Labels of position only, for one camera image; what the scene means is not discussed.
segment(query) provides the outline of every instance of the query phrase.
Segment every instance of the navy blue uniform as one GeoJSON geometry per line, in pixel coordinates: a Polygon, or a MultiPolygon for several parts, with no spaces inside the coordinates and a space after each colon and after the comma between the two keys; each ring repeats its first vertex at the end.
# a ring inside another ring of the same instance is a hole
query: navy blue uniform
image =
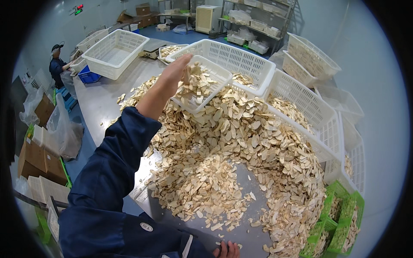
{"type": "Polygon", "coordinates": [[[105,133],[69,193],[59,241],[69,257],[214,258],[192,235],[122,212],[140,157],[161,123],[126,107],[105,133]]]}
{"type": "Polygon", "coordinates": [[[52,75],[52,78],[56,82],[56,88],[60,89],[64,86],[60,74],[63,72],[63,66],[67,65],[66,62],[63,62],[60,58],[53,58],[49,64],[49,72],[52,75]]]}

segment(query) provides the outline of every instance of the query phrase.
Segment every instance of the person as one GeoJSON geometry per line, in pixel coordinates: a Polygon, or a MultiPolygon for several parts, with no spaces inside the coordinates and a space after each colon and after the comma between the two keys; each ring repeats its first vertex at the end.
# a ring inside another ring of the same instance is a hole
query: person
{"type": "Polygon", "coordinates": [[[157,121],[176,94],[186,54],[168,65],[135,107],[126,107],[108,127],[80,172],[59,216],[59,242],[69,257],[239,258],[237,243],[224,241],[208,252],[191,234],[157,224],[146,213],[122,212],[123,198],[134,187],[140,157],[161,128],[157,121]]]}
{"type": "Polygon", "coordinates": [[[52,60],[50,61],[49,64],[49,72],[52,75],[52,78],[54,79],[55,86],[57,89],[60,89],[64,86],[62,79],[60,78],[60,74],[69,69],[70,65],[73,63],[66,63],[63,62],[59,58],[60,56],[60,49],[63,47],[63,45],[54,45],[52,48],[52,60]]]}

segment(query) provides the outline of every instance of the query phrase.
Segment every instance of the white label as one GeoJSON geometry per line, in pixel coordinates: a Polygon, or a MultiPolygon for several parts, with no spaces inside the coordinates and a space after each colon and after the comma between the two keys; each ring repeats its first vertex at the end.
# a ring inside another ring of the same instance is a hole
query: white label
{"type": "Polygon", "coordinates": [[[151,225],[149,225],[149,224],[147,224],[147,223],[144,223],[144,222],[142,222],[142,223],[140,224],[140,226],[141,226],[144,230],[146,230],[146,231],[148,231],[148,232],[152,232],[152,231],[154,230],[151,225]]]}

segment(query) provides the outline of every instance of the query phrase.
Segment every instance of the hand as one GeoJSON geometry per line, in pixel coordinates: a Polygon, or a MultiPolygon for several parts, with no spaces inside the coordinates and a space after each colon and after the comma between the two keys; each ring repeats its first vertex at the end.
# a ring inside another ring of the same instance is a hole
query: hand
{"type": "MultiPolygon", "coordinates": [[[[227,245],[224,241],[221,242],[221,255],[219,258],[240,258],[240,250],[238,249],[237,243],[232,243],[228,241],[229,251],[227,250],[227,245]]],[[[219,249],[215,249],[212,254],[218,258],[219,249]]]]}
{"type": "Polygon", "coordinates": [[[192,54],[185,54],[170,65],[162,72],[156,84],[162,85],[163,91],[167,97],[173,97],[178,90],[178,82],[181,80],[183,70],[192,58],[192,54]]]}

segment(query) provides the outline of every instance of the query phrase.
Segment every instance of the worker in dark cap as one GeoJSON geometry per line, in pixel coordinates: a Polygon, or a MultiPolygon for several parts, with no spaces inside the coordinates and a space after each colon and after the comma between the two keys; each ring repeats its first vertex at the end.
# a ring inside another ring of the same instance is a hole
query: worker in dark cap
{"type": "Polygon", "coordinates": [[[52,60],[50,61],[49,64],[49,72],[52,75],[52,78],[56,82],[56,88],[60,89],[61,87],[64,86],[62,79],[60,78],[60,74],[66,71],[70,65],[73,63],[65,63],[63,60],[59,58],[60,56],[60,49],[63,47],[63,45],[54,45],[52,48],[52,60]]]}

